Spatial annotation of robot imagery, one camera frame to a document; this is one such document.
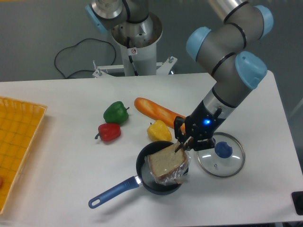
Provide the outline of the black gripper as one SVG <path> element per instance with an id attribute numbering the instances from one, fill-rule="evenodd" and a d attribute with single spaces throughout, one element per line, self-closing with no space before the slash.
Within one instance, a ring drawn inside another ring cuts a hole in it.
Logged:
<path id="1" fill-rule="evenodd" d="M 186 119 L 177 116 L 174 120 L 174 133 L 179 145 L 175 148 L 175 152 L 180 149 L 200 151 L 214 148 L 213 134 L 224 121 L 219 117 L 222 112 L 223 108 L 219 106 L 215 108 L 214 113 L 211 113 L 201 102 Z"/>

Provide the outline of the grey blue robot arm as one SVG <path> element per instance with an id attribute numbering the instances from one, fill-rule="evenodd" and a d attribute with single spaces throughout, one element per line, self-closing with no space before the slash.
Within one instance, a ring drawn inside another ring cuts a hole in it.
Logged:
<path id="1" fill-rule="evenodd" d="M 273 16 L 264 6 L 246 0 L 211 0 L 224 25 L 216 31 L 198 28 L 188 38 L 187 53 L 216 81 L 193 113 L 173 117 L 178 148 L 213 148 L 213 134 L 267 74 L 264 62 L 245 47 L 264 37 Z M 156 43 L 162 25 L 146 0 L 94 0 L 85 7 L 99 32 L 111 31 L 120 45 L 126 76 L 156 73 Z"/>

